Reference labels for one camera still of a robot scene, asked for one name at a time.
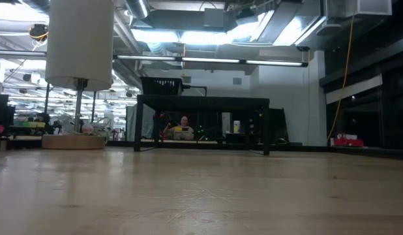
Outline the black plastic basket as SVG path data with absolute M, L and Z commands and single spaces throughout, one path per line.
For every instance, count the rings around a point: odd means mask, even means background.
M 141 77 L 144 95 L 176 95 L 183 92 L 180 78 Z

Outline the black mesh desk shelf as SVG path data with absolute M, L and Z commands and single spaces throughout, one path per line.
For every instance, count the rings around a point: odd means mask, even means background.
M 196 97 L 171 95 L 138 95 L 136 104 L 136 124 L 134 151 L 141 151 L 143 107 L 147 105 L 156 112 L 156 119 L 161 111 L 195 112 L 253 112 L 262 110 L 263 114 L 263 154 L 269 155 L 271 132 L 269 130 L 269 99 L 246 97 Z

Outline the person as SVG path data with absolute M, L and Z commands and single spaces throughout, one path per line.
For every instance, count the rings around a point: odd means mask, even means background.
M 171 140 L 193 140 L 194 129 L 188 124 L 188 118 L 183 116 L 180 123 L 176 126 L 172 126 L 168 123 L 163 130 L 163 134 L 167 139 Z

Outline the long ceiling light bar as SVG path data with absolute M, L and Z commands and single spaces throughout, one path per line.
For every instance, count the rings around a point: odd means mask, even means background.
M 279 67 L 307 67 L 308 62 L 296 61 L 269 61 L 269 60 L 251 60 L 251 59 L 223 59 L 206 57 L 181 57 L 181 56 L 152 56 L 152 55 L 114 55 L 114 59 L 130 59 L 139 61 L 174 61 L 174 62 L 193 62 L 193 63 L 223 63 L 238 65 L 263 65 Z

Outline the black cabinet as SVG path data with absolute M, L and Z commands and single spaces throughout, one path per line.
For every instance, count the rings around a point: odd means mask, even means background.
M 284 109 L 270 108 L 270 132 L 272 144 L 287 144 L 289 142 Z

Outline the metal lamp pole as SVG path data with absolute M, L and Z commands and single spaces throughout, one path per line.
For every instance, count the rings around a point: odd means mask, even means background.
M 74 85 L 77 91 L 76 96 L 76 110 L 74 116 L 74 130 L 76 132 L 80 131 L 80 116 L 81 116 L 81 105 L 82 105 L 82 94 L 84 89 L 87 87 L 88 80 L 85 78 L 74 78 Z

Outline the round wooden lamp base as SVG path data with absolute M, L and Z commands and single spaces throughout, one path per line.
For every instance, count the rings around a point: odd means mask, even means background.
M 43 149 L 90 150 L 104 149 L 106 141 L 101 136 L 85 135 L 44 135 L 42 137 Z

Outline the white cylindrical lamp shade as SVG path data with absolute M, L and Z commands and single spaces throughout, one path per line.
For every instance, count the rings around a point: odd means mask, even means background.
M 45 80 L 86 91 L 112 86 L 114 5 L 112 0 L 51 0 Z

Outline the red box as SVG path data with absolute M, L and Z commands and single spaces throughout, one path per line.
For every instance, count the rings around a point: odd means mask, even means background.
M 363 148 L 364 142 L 354 134 L 339 133 L 335 137 L 330 138 L 330 145 L 336 147 L 354 147 Z

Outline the black ceiling device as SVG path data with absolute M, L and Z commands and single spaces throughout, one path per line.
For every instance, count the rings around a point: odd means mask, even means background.
M 36 23 L 29 29 L 28 33 L 33 40 L 44 42 L 48 38 L 48 26 Z

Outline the white air vent unit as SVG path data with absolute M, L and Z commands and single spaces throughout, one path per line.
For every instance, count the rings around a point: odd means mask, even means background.
M 390 16 L 393 0 L 324 0 L 329 17 L 348 18 L 353 15 Z

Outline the dark monitor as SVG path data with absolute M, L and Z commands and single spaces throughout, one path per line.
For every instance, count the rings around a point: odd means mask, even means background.
M 8 124 L 8 95 L 0 95 L 0 124 Z

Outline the black aluminium table frame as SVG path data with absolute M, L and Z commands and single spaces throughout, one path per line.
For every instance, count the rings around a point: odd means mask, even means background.
M 217 142 L 196 142 L 196 141 L 173 141 L 165 140 L 155 144 L 152 140 L 142 140 L 139 151 L 146 151 L 155 148 L 164 149 L 200 149 L 200 150 L 226 150 L 226 151 L 252 151 L 256 154 L 265 155 L 262 144 L 223 144 Z M 356 148 L 356 147 L 328 147 L 328 146 L 300 146 L 292 144 L 281 144 L 265 147 L 268 155 L 271 152 L 304 152 L 304 153 L 340 153 L 346 155 L 360 155 L 382 159 L 403 160 L 403 150 L 381 149 L 381 148 Z

